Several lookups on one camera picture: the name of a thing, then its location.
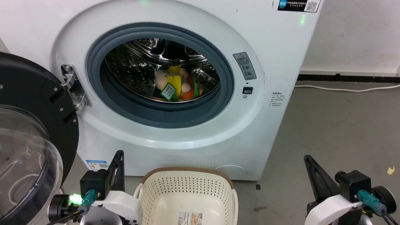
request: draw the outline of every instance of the connector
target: connector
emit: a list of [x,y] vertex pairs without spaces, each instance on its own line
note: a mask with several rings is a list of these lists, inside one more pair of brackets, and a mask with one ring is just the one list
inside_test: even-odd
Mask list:
[[379,199],[375,198],[372,194],[367,191],[360,190],[358,192],[358,200],[362,202],[365,206],[370,207],[374,213],[378,216],[382,216],[382,210],[386,212],[386,206],[379,202]]
[[82,216],[86,215],[97,199],[97,191],[94,189],[90,189],[88,192],[86,192],[85,197],[82,200],[82,204],[78,207],[78,211],[83,210],[84,212],[81,214]]

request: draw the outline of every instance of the paper scrap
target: paper scrap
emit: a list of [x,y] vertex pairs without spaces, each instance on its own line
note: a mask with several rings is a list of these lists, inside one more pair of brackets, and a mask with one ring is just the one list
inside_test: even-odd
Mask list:
[[393,168],[390,168],[390,167],[389,167],[387,173],[388,173],[389,175],[392,175],[393,172],[394,172],[394,167],[393,167]]

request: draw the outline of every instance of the laundry basket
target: laundry basket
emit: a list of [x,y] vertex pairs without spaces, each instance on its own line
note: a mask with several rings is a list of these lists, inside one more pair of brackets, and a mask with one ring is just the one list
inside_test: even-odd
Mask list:
[[149,172],[134,196],[143,209],[143,225],[236,225],[238,196],[223,173],[192,167]]

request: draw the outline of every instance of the floor stain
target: floor stain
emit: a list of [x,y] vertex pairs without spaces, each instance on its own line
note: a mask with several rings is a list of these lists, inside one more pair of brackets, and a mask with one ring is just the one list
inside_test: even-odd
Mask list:
[[261,210],[263,210],[263,209],[266,209],[267,207],[256,207],[256,208],[254,208],[254,212],[259,212],[259,211],[261,211]]

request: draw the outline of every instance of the concrete floor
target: concrete floor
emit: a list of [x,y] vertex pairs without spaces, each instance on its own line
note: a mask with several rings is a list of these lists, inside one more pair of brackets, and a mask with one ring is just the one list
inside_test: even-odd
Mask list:
[[[302,82],[330,88],[366,89],[390,84]],[[400,196],[399,89],[363,93],[296,88],[279,129],[264,174],[258,182],[235,181],[239,198],[239,225],[301,225],[306,204],[314,201],[303,156],[312,155],[332,176],[359,170],[372,186],[385,186]],[[63,186],[79,192],[86,172],[77,157]],[[126,192],[133,194],[141,177],[126,177]],[[400,213],[393,216],[400,222]],[[385,224],[373,218],[375,225]]]

